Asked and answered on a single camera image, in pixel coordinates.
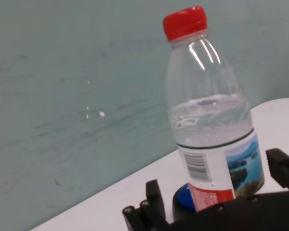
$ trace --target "bottle neck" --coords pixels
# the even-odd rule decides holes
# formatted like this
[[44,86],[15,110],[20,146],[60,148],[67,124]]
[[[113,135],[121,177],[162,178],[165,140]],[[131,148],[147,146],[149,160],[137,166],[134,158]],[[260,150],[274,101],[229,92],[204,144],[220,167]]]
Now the bottle neck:
[[207,38],[208,38],[208,30],[201,30],[193,34],[178,38],[175,41],[171,41],[169,43],[170,43],[171,49],[175,49],[177,47],[190,44],[191,42],[197,42],[201,39],[207,39]]

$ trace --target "bottle label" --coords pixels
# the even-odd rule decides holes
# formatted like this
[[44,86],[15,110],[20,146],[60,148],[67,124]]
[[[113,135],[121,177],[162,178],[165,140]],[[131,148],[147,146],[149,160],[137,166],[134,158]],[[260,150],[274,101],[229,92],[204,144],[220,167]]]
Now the bottle label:
[[217,148],[179,146],[196,211],[250,196],[264,184],[261,154],[255,131]]

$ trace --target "plastic water bottle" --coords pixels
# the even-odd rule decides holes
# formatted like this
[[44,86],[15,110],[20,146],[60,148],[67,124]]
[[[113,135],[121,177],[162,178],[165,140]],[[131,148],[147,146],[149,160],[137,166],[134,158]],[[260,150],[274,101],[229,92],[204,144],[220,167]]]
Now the plastic water bottle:
[[208,40],[201,6],[164,18],[171,45],[169,121],[196,211],[249,196],[264,184],[250,106],[227,60]]

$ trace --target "blue bottle cap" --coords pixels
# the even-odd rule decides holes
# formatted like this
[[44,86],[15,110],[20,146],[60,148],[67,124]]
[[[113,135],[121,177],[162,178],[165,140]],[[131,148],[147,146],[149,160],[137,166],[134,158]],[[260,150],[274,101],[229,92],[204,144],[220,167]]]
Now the blue bottle cap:
[[191,191],[189,190],[188,184],[183,185],[178,191],[178,202],[182,206],[182,208],[195,212],[195,206],[193,202],[193,198],[191,195]]

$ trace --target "lake image on label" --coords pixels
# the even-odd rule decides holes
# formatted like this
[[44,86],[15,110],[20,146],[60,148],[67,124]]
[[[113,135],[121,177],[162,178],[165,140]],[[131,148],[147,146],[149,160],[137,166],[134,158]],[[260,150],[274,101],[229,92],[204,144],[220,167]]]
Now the lake image on label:
[[264,184],[257,136],[225,153],[236,197],[250,196]]

